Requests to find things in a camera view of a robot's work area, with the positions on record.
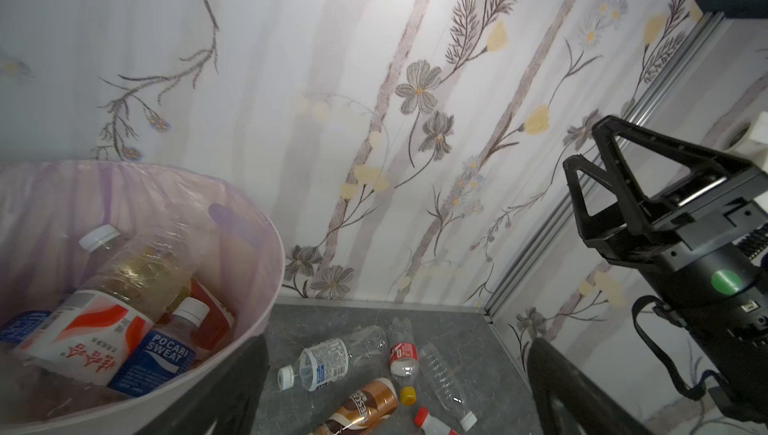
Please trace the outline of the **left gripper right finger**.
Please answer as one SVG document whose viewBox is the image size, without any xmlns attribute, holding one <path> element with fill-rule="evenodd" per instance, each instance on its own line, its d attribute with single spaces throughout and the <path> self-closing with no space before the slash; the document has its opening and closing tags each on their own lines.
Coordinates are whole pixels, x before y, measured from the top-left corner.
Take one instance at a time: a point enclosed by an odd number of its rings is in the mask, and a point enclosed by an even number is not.
<svg viewBox="0 0 768 435">
<path fill-rule="evenodd" d="M 545 434 L 651 434 L 543 338 L 531 344 L 526 373 Z"/>
</svg>

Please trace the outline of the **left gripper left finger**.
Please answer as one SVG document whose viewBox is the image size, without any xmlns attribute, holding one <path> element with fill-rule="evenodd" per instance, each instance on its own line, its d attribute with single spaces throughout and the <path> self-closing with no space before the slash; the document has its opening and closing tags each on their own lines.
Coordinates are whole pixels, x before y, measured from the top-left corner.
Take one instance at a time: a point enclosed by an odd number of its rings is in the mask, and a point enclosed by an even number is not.
<svg viewBox="0 0 768 435">
<path fill-rule="evenodd" d="M 249 434 L 269 372 L 264 335 L 253 337 L 204 376 L 141 434 Z"/>
</svg>

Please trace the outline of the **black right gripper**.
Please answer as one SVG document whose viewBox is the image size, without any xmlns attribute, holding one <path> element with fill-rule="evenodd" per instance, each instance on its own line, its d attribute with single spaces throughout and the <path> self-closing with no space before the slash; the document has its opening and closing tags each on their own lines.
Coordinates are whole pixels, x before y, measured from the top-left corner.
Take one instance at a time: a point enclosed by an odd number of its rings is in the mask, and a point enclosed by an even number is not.
<svg viewBox="0 0 768 435">
<path fill-rule="evenodd" d="M 705 351 L 767 348 L 767 272 L 748 253 L 764 234 L 758 196 L 767 176 L 752 162 L 607 116 L 592 129 L 604 167 L 582 155 L 563 162 L 578 232 L 611 265 L 637 270 L 655 311 L 686 329 Z M 687 170 L 649 195 L 620 144 Z M 616 202 L 590 215 L 580 174 Z"/>
</svg>

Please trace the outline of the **blue label water bottle front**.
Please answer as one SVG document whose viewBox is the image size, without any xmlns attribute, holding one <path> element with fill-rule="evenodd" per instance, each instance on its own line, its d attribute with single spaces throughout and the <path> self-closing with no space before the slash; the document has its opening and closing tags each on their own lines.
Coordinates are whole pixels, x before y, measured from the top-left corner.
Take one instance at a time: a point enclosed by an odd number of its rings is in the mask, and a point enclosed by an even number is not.
<svg viewBox="0 0 768 435">
<path fill-rule="evenodd" d="M 189 370 L 197 356 L 192 335 L 210 309 L 188 297 L 167 324 L 151 329 L 131 353 L 107 387 L 130 397 L 149 394 Z"/>
</svg>

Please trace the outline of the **blue label water bottle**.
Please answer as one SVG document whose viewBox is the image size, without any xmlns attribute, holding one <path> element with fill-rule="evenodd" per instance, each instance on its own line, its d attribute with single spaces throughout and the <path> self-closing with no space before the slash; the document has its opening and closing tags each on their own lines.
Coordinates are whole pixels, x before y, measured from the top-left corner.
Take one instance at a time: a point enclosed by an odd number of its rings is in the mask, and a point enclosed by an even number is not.
<svg viewBox="0 0 768 435">
<path fill-rule="evenodd" d="M 32 334 L 51 315 L 51 310 L 33 310 L 20 313 L 1 325 L 2 347 L 15 347 Z"/>
<path fill-rule="evenodd" d="M 149 394 L 189 370 L 197 356 L 192 335 L 210 309 L 188 297 L 167 324 L 151 329 L 131 353 L 107 387 L 130 397 Z"/>
</svg>

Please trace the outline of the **white bottle red cap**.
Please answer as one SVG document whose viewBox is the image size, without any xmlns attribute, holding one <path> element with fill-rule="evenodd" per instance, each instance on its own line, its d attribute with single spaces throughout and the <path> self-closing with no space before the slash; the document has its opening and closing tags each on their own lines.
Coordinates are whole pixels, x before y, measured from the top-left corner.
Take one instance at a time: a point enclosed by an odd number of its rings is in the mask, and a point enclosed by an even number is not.
<svg viewBox="0 0 768 435">
<path fill-rule="evenodd" d="M 414 417 L 414 424 L 424 435 L 459 435 L 446 423 L 431 414 L 426 407 L 420 407 Z"/>
</svg>

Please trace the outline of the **brown Nescafe bottle back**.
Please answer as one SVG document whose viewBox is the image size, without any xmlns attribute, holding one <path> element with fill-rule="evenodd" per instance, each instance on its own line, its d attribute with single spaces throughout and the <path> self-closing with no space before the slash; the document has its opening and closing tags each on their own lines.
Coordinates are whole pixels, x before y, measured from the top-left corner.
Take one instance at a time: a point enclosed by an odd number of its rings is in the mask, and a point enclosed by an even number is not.
<svg viewBox="0 0 768 435">
<path fill-rule="evenodd" d="M 312 435 L 371 434 L 389 420 L 399 406 L 393 382 L 377 378 L 353 392 Z"/>
</svg>

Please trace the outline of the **clear bottle red-white label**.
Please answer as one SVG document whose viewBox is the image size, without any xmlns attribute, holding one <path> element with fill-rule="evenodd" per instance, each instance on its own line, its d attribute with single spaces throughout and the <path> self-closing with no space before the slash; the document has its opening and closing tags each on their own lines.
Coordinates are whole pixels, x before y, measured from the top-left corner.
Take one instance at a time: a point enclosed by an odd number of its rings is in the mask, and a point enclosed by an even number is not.
<svg viewBox="0 0 768 435">
<path fill-rule="evenodd" d="M 79 382 L 106 386 L 196 270 L 184 237 L 136 236 L 15 352 Z"/>
</svg>

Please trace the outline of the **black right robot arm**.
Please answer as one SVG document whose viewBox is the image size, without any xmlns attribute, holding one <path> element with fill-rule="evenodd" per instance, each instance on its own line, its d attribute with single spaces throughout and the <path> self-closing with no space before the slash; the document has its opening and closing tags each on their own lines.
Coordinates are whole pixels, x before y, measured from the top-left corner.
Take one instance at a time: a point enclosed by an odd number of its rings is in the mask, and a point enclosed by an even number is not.
<svg viewBox="0 0 768 435">
<path fill-rule="evenodd" d="M 766 173 L 754 162 L 691 144 L 608 116 L 592 136 L 601 156 L 565 160 L 579 235 L 611 265 L 638 271 L 652 288 L 644 308 L 685 329 L 712 362 L 704 382 L 688 386 L 660 348 L 675 389 L 698 400 L 711 396 L 739 421 L 767 420 L 767 272 L 749 251 L 764 239 L 767 214 L 758 199 Z M 619 143 L 628 140 L 687 167 L 686 178 L 645 194 Z"/>
</svg>

